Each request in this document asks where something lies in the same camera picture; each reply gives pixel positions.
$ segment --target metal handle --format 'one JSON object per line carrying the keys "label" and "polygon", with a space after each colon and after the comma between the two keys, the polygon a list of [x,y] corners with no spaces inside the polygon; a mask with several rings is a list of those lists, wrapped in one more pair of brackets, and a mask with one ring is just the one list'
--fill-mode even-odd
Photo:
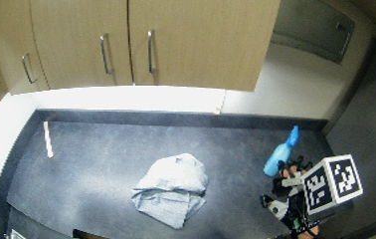
{"label": "metal handle", "polygon": [[26,73],[27,73],[27,77],[28,77],[28,81],[31,84],[35,84],[37,79],[35,81],[32,81],[31,76],[29,76],[29,71],[28,71],[28,67],[27,67],[27,58],[29,59],[29,53],[27,53],[23,57],[22,57],[22,62],[24,64],[24,69],[26,69]]}
{"label": "metal handle", "polygon": [[105,71],[107,71],[107,74],[109,75],[111,74],[111,71],[109,71],[109,67],[108,67],[108,59],[107,59],[107,51],[105,51],[105,39],[109,37],[109,34],[104,34],[101,37],[100,37],[100,48],[101,48],[101,57],[104,59],[104,66],[105,66]]}
{"label": "metal handle", "polygon": [[152,60],[152,47],[153,47],[153,33],[154,31],[149,31],[149,73],[154,73],[154,68],[153,68],[153,60]]}

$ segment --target cabinet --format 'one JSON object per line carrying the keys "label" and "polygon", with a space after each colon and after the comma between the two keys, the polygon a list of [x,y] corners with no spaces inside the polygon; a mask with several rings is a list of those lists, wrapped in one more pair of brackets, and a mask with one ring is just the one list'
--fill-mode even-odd
{"label": "cabinet", "polygon": [[35,39],[51,89],[129,85],[128,1],[31,3]]}
{"label": "cabinet", "polygon": [[129,4],[137,85],[254,91],[279,1]]}
{"label": "cabinet", "polygon": [[32,34],[29,0],[0,0],[0,98],[7,92],[48,89]]}
{"label": "cabinet", "polygon": [[254,91],[278,6],[279,0],[0,0],[3,92],[133,83]]}

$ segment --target blue spray bottle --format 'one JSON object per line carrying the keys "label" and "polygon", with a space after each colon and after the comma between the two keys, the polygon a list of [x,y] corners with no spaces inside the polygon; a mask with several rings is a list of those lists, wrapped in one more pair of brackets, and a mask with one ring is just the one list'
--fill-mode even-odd
{"label": "blue spray bottle", "polygon": [[267,163],[265,165],[265,174],[267,176],[274,176],[278,173],[278,162],[283,161],[286,162],[291,153],[291,148],[294,147],[295,143],[298,140],[298,125],[294,127],[289,140],[286,141],[286,143],[282,143],[275,151],[273,152]]}

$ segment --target white cloth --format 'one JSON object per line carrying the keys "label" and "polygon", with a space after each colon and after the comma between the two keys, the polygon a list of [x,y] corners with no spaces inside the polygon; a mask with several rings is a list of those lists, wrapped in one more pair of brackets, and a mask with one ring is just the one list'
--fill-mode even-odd
{"label": "white cloth", "polygon": [[205,204],[206,185],[204,164],[189,153],[162,158],[133,188],[136,208],[181,229]]}

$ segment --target white stick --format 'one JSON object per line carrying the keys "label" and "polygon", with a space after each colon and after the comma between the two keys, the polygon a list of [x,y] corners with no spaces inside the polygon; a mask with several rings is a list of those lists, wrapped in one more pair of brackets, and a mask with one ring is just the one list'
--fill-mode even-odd
{"label": "white stick", "polygon": [[45,133],[45,146],[47,146],[47,155],[49,158],[53,157],[53,147],[51,140],[51,131],[48,130],[48,122],[44,121],[44,133]]}

